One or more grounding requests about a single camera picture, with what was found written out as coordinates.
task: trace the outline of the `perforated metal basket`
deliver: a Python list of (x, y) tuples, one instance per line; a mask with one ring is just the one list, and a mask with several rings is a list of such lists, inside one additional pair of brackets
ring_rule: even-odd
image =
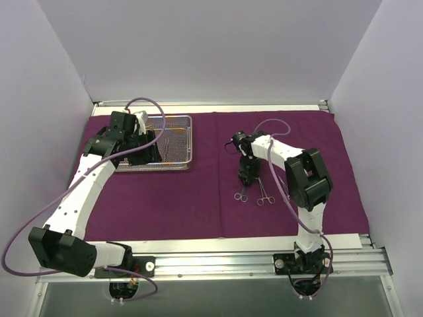
[[(159, 134), (161, 116), (151, 116), (145, 126)], [(127, 160), (119, 164), (118, 172), (141, 172), (148, 170), (186, 170), (192, 161), (192, 118), (190, 116), (166, 116), (166, 130), (157, 142), (161, 163), (129, 166)]]

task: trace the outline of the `metal tray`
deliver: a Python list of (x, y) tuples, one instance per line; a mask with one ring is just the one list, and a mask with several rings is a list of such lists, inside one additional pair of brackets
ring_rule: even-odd
[[(161, 116), (150, 116), (145, 123), (147, 129), (159, 134)], [(161, 163), (129, 166), (127, 160), (118, 166), (118, 172), (145, 172), (148, 170), (187, 170), (192, 162), (192, 118), (190, 116), (166, 116), (165, 132), (157, 146)]]

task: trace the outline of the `mesh tray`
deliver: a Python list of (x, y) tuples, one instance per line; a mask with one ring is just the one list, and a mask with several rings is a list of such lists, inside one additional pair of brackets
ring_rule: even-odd
[[(159, 134), (161, 116), (151, 116), (145, 123), (147, 129)], [(190, 116), (166, 116), (166, 130), (157, 142), (162, 158), (161, 163), (129, 166), (124, 160), (118, 172), (140, 172), (148, 170), (187, 170), (192, 161), (192, 118)]]

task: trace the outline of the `scissors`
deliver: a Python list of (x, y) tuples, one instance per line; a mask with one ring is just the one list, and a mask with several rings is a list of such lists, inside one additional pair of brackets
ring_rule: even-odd
[(245, 195), (245, 191), (247, 190), (247, 187), (244, 186), (243, 190), (241, 190), (240, 193), (236, 193), (233, 197), (235, 200), (241, 200), (243, 203), (246, 203), (247, 200), (249, 200), (248, 196)]
[(263, 206), (265, 199), (267, 199), (269, 201), (269, 203), (275, 203), (275, 197), (272, 197), (272, 196), (268, 197), (267, 196), (266, 191), (264, 190), (264, 187), (263, 187), (262, 180), (260, 179), (260, 177), (258, 178), (258, 185), (260, 185), (260, 191), (262, 192), (262, 197), (257, 199), (257, 205)]

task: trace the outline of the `screw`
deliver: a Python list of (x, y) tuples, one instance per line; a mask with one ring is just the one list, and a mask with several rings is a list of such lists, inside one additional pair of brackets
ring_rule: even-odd
[(329, 263), (330, 263), (330, 260), (329, 260), (328, 258), (326, 258), (326, 259), (323, 259), (323, 260), (322, 260), (322, 264), (323, 264), (325, 267), (329, 267)]
[(275, 261), (275, 267), (277, 268), (277, 269), (281, 269), (281, 268), (283, 268), (285, 266), (285, 263), (284, 263), (284, 261), (282, 261), (281, 259), (277, 259), (276, 261)]
[(145, 270), (147, 272), (151, 272), (151, 271), (154, 270), (154, 267), (155, 267), (155, 265), (154, 265), (153, 262), (147, 262), (146, 265), (145, 265)]

